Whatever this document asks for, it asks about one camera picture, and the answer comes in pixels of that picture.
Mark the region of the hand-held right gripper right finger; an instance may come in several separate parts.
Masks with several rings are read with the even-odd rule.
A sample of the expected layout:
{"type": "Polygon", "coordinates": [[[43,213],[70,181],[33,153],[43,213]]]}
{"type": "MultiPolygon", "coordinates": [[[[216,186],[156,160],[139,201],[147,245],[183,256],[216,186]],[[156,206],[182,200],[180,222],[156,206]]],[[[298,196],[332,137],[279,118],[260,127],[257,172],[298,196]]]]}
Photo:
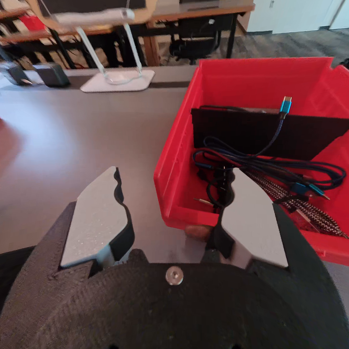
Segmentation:
{"type": "Polygon", "coordinates": [[[273,202],[267,193],[238,168],[229,178],[230,201],[220,210],[213,245],[222,264],[246,269],[254,260],[289,266],[273,202]]]}

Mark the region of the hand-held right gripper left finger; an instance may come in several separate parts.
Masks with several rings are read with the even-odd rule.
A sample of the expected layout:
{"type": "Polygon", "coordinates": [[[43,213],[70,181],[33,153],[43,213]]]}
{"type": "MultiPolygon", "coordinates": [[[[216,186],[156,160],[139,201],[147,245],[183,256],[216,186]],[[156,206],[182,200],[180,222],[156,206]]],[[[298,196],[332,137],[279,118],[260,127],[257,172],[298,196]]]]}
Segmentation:
{"type": "Polygon", "coordinates": [[[78,196],[61,268],[95,261],[104,269],[127,262],[135,232],[121,185],[119,168],[112,166],[78,196]]]}

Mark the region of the blue braided cable teal plugs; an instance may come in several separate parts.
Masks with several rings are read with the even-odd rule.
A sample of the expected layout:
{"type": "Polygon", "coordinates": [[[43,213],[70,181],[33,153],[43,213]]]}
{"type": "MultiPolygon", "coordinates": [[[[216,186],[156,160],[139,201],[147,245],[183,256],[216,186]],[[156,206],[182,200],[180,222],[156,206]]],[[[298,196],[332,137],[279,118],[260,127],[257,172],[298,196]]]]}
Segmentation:
{"type": "Polygon", "coordinates": [[[344,168],[331,163],[318,161],[277,160],[274,158],[265,159],[262,157],[277,140],[286,116],[289,114],[291,104],[292,98],[285,96],[277,113],[278,124],[276,131],[268,144],[256,154],[243,153],[229,146],[217,137],[206,136],[203,139],[203,147],[199,148],[192,155],[195,165],[199,168],[212,170],[214,168],[213,165],[196,160],[199,154],[203,157],[205,157],[205,154],[209,154],[217,158],[217,160],[208,158],[210,162],[218,162],[221,160],[241,170],[255,170],[267,177],[272,177],[279,182],[287,184],[290,191],[294,194],[305,196],[307,192],[311,191],[318,197],[330,200],[326,195],[326,191],[337,189],[343,184],[347,177],[347,172],[344,168]],[[316,180],[311,177],[306,177],[304,174],[291,171],[290,169],[321,172],[329,177],[329,179],[316,180]]]}

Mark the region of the red storage bin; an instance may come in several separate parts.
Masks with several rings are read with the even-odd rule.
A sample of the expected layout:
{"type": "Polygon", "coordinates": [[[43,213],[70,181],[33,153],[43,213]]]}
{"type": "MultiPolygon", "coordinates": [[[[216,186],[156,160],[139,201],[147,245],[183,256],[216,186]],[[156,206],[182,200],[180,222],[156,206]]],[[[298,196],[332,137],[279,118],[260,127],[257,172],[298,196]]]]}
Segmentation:
{"type": "MultiPolygon", "coordinates": [[[[348,119],[348,70],[331,68],[332,58],[267,58],[203,60],[195,70],[154,172],[163,221],[172,228],[211,225],[230,201],[229,178],[235,167],[199,154],[195,165],[191,109],[278,113],[285,96],[292,98],[288,115],[348,119]]],[[[262,156],[265,159],[294,160],[262,156]]],[[[291,219],[323,261],[348,266],[348,154],[325,162],[347,172],[343,184],[326,191],[330,200],[311,191],[294,194],[289,186],[255,170],[241,170],[257,183],[273,204],[291,219]]],[[[316,180],[323,173],[290,169],[316,180]]]]}
{"type": "Polygon", "coordinates": [[[29,31],[46,30],[45,24],[35,15],[24,14],[19,17],[19,20],[29,31]]]}

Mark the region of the black bin divider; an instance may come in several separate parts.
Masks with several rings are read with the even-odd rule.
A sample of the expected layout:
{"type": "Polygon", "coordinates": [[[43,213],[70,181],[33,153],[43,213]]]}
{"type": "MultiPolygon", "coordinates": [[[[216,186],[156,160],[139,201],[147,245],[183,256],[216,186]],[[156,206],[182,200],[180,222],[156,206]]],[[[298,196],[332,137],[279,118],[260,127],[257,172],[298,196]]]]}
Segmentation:
{"type": "MultiPolygon", "coordinates": [[[[191,109],[194,147],[216,137],[237,151],[256,154],[276,133],[279,116],[268,113],[191,109]]],[[[348,154],[348,119],[287,115],[264,156],[296,160],[334,160],[348,154]]]]}

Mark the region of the white desk lamp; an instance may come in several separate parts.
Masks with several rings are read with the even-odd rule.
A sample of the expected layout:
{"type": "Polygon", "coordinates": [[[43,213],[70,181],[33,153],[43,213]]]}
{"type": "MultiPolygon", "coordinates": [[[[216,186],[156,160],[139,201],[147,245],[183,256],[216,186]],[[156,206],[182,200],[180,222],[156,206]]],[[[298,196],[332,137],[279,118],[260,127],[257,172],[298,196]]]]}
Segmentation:
{"type": "Polygon", "coordinates": [[[132,92],[146,90],[155,76],[155,72],[150,69],[143,70],[137,47],[129,26],[135,19],[134,12],[128,7],[108,8],[93,12],[65,12],[54,13],[52,17],[56,22],[66,27],[74,27],[81,37],[84,45],[90,53],[99,73],[81,86],[81,91],[85,93],[108,93],[108,92],[132,92]],[[82,25],[111,23],[122,24],[136,63],[136,70],[126,69],[121,71],[107,72],[106,68],[99,60],[91,42],[89,41],[82,25]]]}

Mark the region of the dark power adapter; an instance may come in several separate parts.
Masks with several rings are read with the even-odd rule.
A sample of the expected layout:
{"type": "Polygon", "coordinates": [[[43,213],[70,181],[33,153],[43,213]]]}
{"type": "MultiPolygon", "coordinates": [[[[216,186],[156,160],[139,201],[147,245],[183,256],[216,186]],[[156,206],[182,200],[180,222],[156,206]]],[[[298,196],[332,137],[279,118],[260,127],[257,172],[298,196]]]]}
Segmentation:
{"type": "Polygon", "coordinates": [[[28,86],[33,84],[24,73],[21,66],[15,62],[0,63],[0,72],[14,85],[28,86]]]}
{"type": "Polygon", "coordinates": [[[44,84],[50,88],[63,88],[71,85],[69,78],[57,63],[39,63],[33,65],[44,84]]]}

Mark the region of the black office chair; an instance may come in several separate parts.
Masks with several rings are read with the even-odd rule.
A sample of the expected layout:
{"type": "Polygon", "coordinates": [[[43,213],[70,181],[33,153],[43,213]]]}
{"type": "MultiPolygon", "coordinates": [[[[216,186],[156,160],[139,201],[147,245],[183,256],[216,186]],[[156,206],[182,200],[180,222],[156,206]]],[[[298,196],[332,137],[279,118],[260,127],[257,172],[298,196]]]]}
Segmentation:
{"type": "Polygon", "coordinates": [[[182,19],[177,22],[179,38],[171,35],[169,54],[176,61],[188,59],[194,65],[198,59],[207,58],[220,46],[221,31],[216,29],[214,18],[182,19]]]}

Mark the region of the black panel wooden rim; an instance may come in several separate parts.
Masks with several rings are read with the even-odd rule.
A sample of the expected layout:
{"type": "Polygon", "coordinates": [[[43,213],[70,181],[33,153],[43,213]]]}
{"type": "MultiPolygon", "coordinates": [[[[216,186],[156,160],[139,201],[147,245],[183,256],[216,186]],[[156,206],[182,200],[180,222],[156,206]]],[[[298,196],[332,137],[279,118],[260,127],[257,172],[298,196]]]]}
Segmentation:
{"type": "Polygon", "coordinates": [[[34,14],[50,29],[94,25],[142,24],[151,19],[156,0],[141,8],[134,1],[26,1],[34,14]]]}

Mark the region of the wooden office desk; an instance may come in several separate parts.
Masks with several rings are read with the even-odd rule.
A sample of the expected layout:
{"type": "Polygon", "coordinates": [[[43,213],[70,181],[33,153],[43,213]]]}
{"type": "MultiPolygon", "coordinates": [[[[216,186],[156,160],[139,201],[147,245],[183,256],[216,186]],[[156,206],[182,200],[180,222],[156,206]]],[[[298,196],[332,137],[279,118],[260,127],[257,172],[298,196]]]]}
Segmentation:
{"type": "MultiPolygon", "coordinates": [[[[41,14],[37,1],[27,1],[29,8],[16,8],[10,10],[1,10],[1,21],[17,20],[20,16],[28,11],[32,11],[41,22],[43,22],[47,30],[39,30],[27,33],[10,34],[8,37],[1,38],[1,45],[17,44],[22,42],[37,41],[39,39],[54,38],[59,47],[63,46],[60,37],[75,36],[76,30],[64,29],[48,18],[44,18],[41,14]]],[[[135,20],[132,25],[143,25],[146,33],[138,34],[143,37],[146,63],[151,67],[157,67],[160,64],[159,47],[156,39],[153,37],[165,35],[164,33],[148,33],[155,28],[156,23],[160,22],[177,22],[178,20],[214,17],[223,15],[232,15],[232,24],[230,25],[229,45],[226,52],[227,58],[231,57],[234,36],[237,25],[237,17],[245,15],[245,13],[254,11],[255,4],[252,1],[243,0],[224,0],[224,1],[199,1],[180,4],[180,1],[146,1],[146,9],[137,9],[134,11],[135,20]]]]}

